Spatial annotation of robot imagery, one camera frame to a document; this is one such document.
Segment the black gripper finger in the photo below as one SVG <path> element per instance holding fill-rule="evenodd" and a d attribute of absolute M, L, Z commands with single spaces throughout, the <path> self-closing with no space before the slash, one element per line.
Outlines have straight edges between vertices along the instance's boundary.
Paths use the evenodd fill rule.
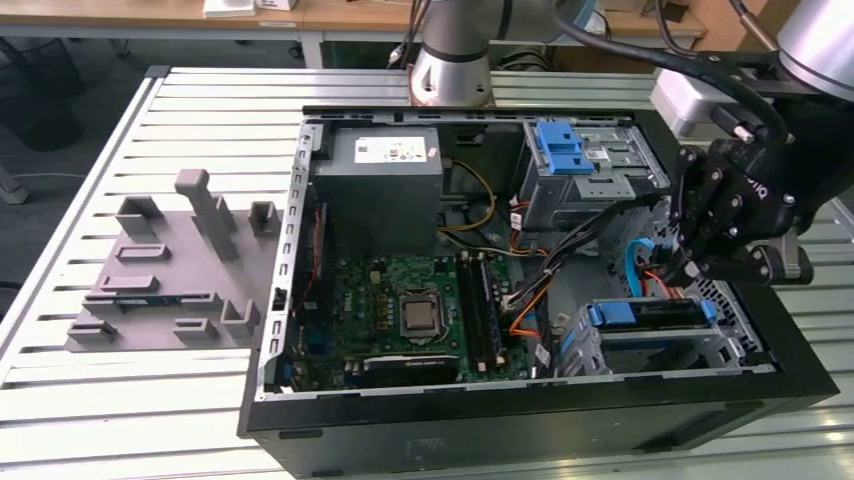
<path fill-rule="evenodd" d="M 767 285 L 772 279 L 774 267 L 766 244 L 715 249 L 715 244 L 702 245 L 691 241 L 686 245 L 686 257 L 690 280 L 703 278 Z"/>
<path fill-rule="evenodd" d="M 730 230 L 744 206 L 728 164 L 695 146 L 679 149 L 671 183 L 670 223 L 675 227 L 668 278 L 692 280 L 731 261 Z"/>

